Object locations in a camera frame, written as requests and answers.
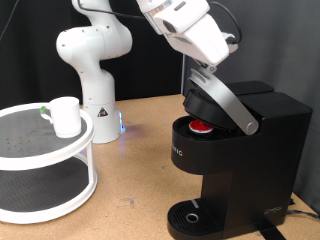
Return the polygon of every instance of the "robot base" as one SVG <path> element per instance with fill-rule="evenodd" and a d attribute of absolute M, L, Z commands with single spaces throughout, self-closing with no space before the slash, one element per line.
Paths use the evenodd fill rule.
<path fill-rule="evenodd" d="M 84 103 L 83 110 L 93 121 L 95 130 L 93 143 L 112 142 L 121 135 L 120 112 L 116 109 L 115 102 L 101 105 Z"/>

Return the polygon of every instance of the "black cable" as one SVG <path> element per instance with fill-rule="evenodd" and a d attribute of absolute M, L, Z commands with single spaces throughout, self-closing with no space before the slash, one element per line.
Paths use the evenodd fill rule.
<path fill-rule="evenodd" d="M 228 8 L 226 8 L 224 5 L 222 5 L 221 3 L 218 3 L 218 2 L 210 2 L 210 4 L 214 4 L 214 5 L 217 5 L 219 6 L 220 8 L 222 8 L 223 10 L 225 10 L 229 16 L 232 18 L 232 21 L 234 22 L 234 24 L 236 25 L 237 27 L 237 31 L 238 31 L 238 39 L 235 39 L 232 44 L 238 44 L 239 42 L 241 42 L 242 40 L 242 31 L 241 31 L 241 28 L 239 26 L 239 23 L 237 21 L 237 19 L 235 18 L 235 16 L 230 12 L 230 10 Z"/>
<path fill-rule="evenodd" d="M 1 46 L 1 41 L 2 41 L 3 35 L 4 35 L 4 33 L 6 32 L 8 26 L 9 26 L 9 23 L 10 23 L 10 21 L 11 21 L 12 15 L 13 15 L 14 11 L 16 10 L 16 7 L 17 7 L 19 1 L 20 1 L 20 0 L 17 0 L 17 1 L 16 1 L 15 5 L 14 5 L 12 11 L 11 11 L 11 14 L 10 14 L 10 17 L 9 17 L 9 19 L 8 19 L 8 22 L 7 22 L 6 26 L 4 27 L 4 29 L 3 29 L 2 33 L 1 33 L 1 36 L 0 36 L 0 46 Z"/>
<path fill-rule="evenodd" d="M 315 213 L 302 212 L 302 211 L 299 211 L 299 210 L 289 210 L 287 212 L 287 214 L 307 214 L 310 217 L 313 217 L 313 218 L 316 218 L 316 219 L 320 220 L 320 216 L 315 214 Z"/>
<path fill-rule="evenodd" d="M 79 8 L 85 11 L 89 11 L 89 12 L 102 12 L 102 13 L 109 13 L 109 14 L 113 14 L 116 15 L 118 17 L 125 17 L 125 18 L 131 18 L 131 19 L 144 19 L 146 20 L 145 17 L 140 17 L 140 16 L 134 16 L 134 15 L 128 15 L 128 14 L 123 14 L 123 13 L 116 13 L 116 12 L 109 12 L 109 11 L 103 11 L 103 10 L 99 10 L 99 9 L 89 9 L 89 8 L 84 8 L 81 6 L 80 0 L 78 0 L 78 5 Z"/>

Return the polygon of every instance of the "mug handle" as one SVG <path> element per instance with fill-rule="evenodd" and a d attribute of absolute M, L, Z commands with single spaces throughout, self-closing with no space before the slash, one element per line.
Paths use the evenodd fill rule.
<path fill-rule="evenodd" d="M 48 120 L 52 124 L 53 123 L 52 118 L 49 117 L 47 114 L 45 114 L 47 109 L 50 109 L 50 107 L 42 106 L 40 108 L 40 115 L 41 115 L 41 117 Z"/>

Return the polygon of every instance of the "white mug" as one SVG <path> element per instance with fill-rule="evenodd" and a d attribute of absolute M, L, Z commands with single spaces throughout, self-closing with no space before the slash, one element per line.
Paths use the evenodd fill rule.
<path fill-rule="evenodd" d="M 45 114 L 50 109 L 51 117 Z M 53 99 L 47 106 L 40 109 L 41 116 L 53 124 L 57 137 L 71 138 L 81 132 L 79 99 L 61 97 Z"/>

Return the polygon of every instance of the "drip tray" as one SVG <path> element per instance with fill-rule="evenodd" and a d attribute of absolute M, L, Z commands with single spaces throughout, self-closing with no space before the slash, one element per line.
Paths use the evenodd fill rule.
<path fill-rule="evenodd" d="M 35 212 L 57 207 L 88 183 L 88 167 L 76 157 L 38 169 L 0 171 L 0 209 Z"/>
<path fill-rule="evenodd" d="M 168 230 L 175 239 L 208 235 L 210 239 L 222 238 L 222 229 L 200 199 L 174 205 L 168 213 Z"/>

